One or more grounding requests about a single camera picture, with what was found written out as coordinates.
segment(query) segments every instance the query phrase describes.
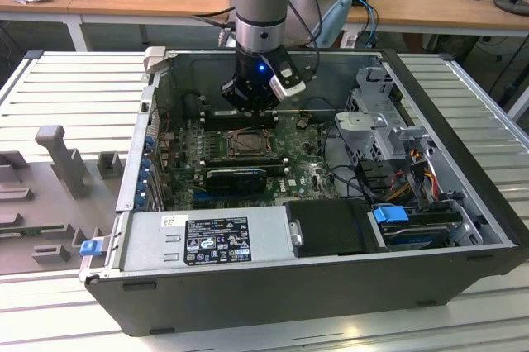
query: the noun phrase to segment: monitor stand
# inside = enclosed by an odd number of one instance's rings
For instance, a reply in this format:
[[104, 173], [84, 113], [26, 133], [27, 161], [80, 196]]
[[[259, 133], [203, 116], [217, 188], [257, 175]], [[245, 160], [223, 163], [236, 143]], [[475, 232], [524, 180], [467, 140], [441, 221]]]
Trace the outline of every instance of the monitor stand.
[[529, 3], [523, 2], [523, 0], [494, 0], [494, 5], [505, 12], [529, 16]]

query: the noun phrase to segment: floor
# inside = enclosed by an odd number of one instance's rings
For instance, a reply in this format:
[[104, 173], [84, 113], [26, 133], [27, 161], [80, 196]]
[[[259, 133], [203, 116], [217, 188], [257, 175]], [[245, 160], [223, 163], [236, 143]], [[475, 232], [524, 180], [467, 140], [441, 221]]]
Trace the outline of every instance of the floor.
[[[0, 86], [7, 80], [12, 70], [27, 50], [74, 50], [65, 25], [31, 21], [5, 21], [2, 26], [13, 40], [0, 31]], [[218, 29], [204, 26], [147, 26], [148, 43], [141, 42], [140, 28], [134, 25], [88, 25], [88, 37], [93, 50], [144, 50], [148, 45], [164, 45], [172, 49], [210, 49], [217, 47]], [[392, 48], [406, 52], [400, 34], [379, 33], [378, 47]], [[522, 38], [494, 37], [489, 42], [480, 39], [463, 67], [485, 90], [489, 90], [505, 64], [516, 52]], [[529, 62], [529, 45], [512, 63], [509, 70], [493, 90], [492, 96], [498, 100], [504, 87], [511, 83]], [[529, 78], [522, 85], [529, 87]], [[519, 121], [524, 130], [529, 131], [529, 114]]]

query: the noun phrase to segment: power supply label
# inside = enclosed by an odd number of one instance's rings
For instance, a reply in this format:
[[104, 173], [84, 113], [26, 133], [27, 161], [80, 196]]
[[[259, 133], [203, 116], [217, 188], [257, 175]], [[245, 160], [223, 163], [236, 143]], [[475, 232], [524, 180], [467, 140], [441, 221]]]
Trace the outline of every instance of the power supply label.
[[183, 261], [187, 265], [251, 261], [248, 218], [186, 221]]

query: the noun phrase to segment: motherboard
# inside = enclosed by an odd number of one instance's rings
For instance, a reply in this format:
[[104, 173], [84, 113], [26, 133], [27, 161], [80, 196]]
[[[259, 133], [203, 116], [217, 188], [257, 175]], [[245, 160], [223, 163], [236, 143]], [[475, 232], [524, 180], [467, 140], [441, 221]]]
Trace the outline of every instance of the motherboard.
[[321, 123], [280, 114], [273, 127], [222, 129], [187, 120], [162, 140], [166, 205], [172, 210], [337, 197], [322, 161]]

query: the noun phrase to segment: slotted metal surface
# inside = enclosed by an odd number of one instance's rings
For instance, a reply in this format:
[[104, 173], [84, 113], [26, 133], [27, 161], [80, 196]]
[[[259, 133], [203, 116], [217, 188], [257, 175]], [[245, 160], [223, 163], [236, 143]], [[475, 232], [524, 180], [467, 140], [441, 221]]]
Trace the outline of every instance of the slotted metal surface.
[[[47, 55], [46, 64], [86, 64], [79, 53]], [[124, 62], [128, 55], [97, 54], [97, 61]], [[438, 56], [420, 56], [415, 65], [444, 64]], [[48, 92], [45, 83], [24, 84], [26, 88]], [[129, 83], [112, 83], [117, 90], [129, 91]], [[143, 82], [134, 88], [140, 91]], [[68, 83], [80, 92], [107, 91], [110, 83]], [[429, 89], [461, 89], [458, 81], [422, 83]], [[54, 84], [57, 89], [73, 92], [66, 83]], [[99, 105], [116, 103], [99, 103]], [[89, 112], [88, 123], [79, 125], [76, 112], [37, 112], [23, 117], [2, 116], [2, 128], [31, 128], [43, 121], [75, 128], [83, 126], [128, 126], [136, 119], [134, 111], [125, 107], [107, 112]], [[442, 113], [456, 129], [502, 129], [503, 121], [485, 105], [482, 107], [443, 107]], [[488, 155], [524, 154], [527, 149], [519, 140], [472, 140], [465, 144], [479, 160]], [[512, 199], [527, 195], [529, 168], [488, 169], [504, 195]], [[264, 351], [301, 352], [410, 352], [465, 351], [497, 352], [527, 351], [529, 345], [529, 264], [523, 264], [505, 276], [484, 278], [465, 290], [445, 307], [428, 307], [393, 312], [377, 312], [358, 316], [341, 316], [315, 321], [276, 323], [265, 326], [240, 327], [179, 335], [158, 335], [132, 338], [123, 334], [117, 323], [100, 307], [77, 280], [76, 271], [69, 274], [36, 275], [27, 281], [10, 282], [0, 277], [0, 345], [2, 350], [22, 351], [89, 351], [104, 345], [108, 350], [138, 352], [171, 351], [211, 352]], [[236, 298], [236, 293], [226, 296]], [[200, 307], [195, 315], [214, 315], [214, 307]]]
[[[414, 55], [400, 57], [517, 214], [529, 220], [527, 137], [457, 64], [437, 55], [430, 57], [435, 61], [431, 64]], [[405, 99], [403, 106], [419, 125], [417, 114]]]
[[62, 125], [66, 146], [84, 159], [110, 150], [125, 159], [147, 84], [143, 53], [45, 52], [0, 96], [0, 151], [50, 161], [35, 136], [42, 125]]

